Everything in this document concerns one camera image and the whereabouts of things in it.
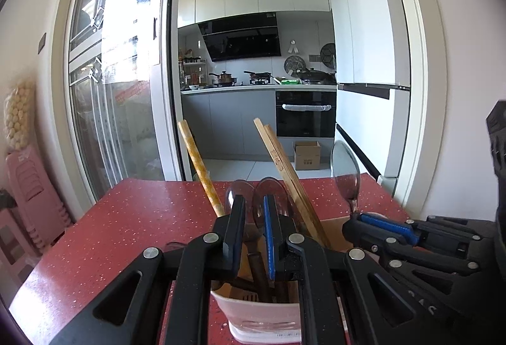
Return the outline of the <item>yellow patterned chopstick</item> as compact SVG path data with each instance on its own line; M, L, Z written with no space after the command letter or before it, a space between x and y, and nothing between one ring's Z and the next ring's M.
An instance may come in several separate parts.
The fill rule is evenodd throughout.
M213 208L216 217L225 216L225 209L219 199L219 196L214 188L213 182L210 179L210 175L207 173L206 166L201 154L198 151L192 132L190 131L189 124L186 120L181 120L177 123L179 132L183 138L183 142L186 146L187 152L189 153L190 160L194 165L197 176L201 182L205 194Z

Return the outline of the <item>dark translucent spoon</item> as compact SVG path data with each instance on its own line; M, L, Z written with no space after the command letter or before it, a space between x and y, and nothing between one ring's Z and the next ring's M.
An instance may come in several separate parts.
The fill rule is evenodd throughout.
M225 199L229 211L239 208L241 213L238 231L242 237L242 244L246 248L246 264L251 273L257 297L260 302L272 303L273 296L270 292L268 276L259 248L262 232L255 223L254 190L254 187L246 180L236 180L227 188Z

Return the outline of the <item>plain wooden chopstick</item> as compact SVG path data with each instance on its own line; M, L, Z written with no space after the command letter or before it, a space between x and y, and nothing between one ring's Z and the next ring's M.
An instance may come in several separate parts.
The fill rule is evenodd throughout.
M286 184L291 183L290 191L293 195L292 199L295 205L297 206L300 217L303 219L305 223L305 227L308 229L309 233L314 239L323 244L323 247L330 248L331 244L329 238L327 237L323 229L323 226L316 214L316 211L307 193L305 192L305 189L302 183L300 182L295 169L293 168L291 162L289 161L289 158L287 157L280 141L276 137L270 125L265 125L264 128L274 148L276 149L280 157L280 160L282 161L282 164L284 166L284 172L287 173L289 177L288 180L285 180L285 183Z
M269 125L264 125L259 118L255 118L253 121L268 154L281 174L287 192L291 196L305 228L313 239L323 244L324 247L329 247L329 238L325 234L316 211L273 129Z

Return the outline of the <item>grey lower kitchen cabinets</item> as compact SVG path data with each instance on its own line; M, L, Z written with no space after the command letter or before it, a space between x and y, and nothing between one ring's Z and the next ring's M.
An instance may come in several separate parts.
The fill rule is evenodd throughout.
M254 119L275 127L275 90L223 88L186 92L183 117L201 156L207 159L267 161Z

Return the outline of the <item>pink stool with bag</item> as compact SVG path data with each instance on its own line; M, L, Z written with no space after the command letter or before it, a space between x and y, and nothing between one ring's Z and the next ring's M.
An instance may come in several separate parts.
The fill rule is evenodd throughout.
M22 225L17 222L13 209L1 209L1 263L19 288L40 259Z

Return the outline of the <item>stack of pink stools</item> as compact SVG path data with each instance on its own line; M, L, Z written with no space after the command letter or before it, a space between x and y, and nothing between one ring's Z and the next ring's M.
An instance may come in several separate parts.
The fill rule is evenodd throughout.
M43 252L72 225L70 214L32 145L13 151L5 162L22 222L34 246Z

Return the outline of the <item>built-in black oven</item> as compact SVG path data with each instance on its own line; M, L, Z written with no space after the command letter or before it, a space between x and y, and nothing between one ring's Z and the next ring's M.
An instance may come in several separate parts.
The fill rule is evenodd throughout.
M276 134L282 138L335 136L335 91L277 91Z

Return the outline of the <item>sliding glass door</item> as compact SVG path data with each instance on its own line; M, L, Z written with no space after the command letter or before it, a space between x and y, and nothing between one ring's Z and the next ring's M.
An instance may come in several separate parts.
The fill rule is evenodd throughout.
M63 84L79 202L126 179L177 181L177 0L70 0Z

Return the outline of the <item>white refrigerator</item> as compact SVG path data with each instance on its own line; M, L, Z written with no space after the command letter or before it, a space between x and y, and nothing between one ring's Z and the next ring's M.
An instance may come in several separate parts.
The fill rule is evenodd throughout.
M336 137L390 193L404 156L411 99L402 0L329 0L335 32Z

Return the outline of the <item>black wok on counter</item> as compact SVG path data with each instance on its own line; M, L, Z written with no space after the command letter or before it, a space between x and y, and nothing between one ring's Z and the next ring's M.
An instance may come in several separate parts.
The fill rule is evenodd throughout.
M314 69L296 70L293 76L297 77L305 85L336 85L335 76Z

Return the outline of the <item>cooking pot on stove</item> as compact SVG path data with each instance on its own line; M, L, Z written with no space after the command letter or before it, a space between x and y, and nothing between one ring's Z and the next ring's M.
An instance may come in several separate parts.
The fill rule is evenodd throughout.
M227 71L222 71L221 73L210 73L210 75L214 77L213 83L219 87L234 86L237 82L237 79Z

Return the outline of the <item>black frying pan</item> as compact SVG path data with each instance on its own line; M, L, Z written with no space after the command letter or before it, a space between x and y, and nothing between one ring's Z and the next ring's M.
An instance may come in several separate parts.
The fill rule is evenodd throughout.
M251 85L269 85L271 83L272 75L269 72L256 73L252 71L244 71L249 77Z

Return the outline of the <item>bag of yellow balls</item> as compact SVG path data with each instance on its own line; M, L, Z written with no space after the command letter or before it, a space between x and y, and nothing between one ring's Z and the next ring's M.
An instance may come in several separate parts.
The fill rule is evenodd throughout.
M3 130L8 152L23 150L32 142L34 114L34 80L20 79L10 88L3 103Z

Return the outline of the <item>black range hood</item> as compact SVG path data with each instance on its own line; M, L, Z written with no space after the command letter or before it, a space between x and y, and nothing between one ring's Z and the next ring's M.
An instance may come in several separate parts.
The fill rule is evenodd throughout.
M227 16L198 26L213 62L281 56L276 12Z

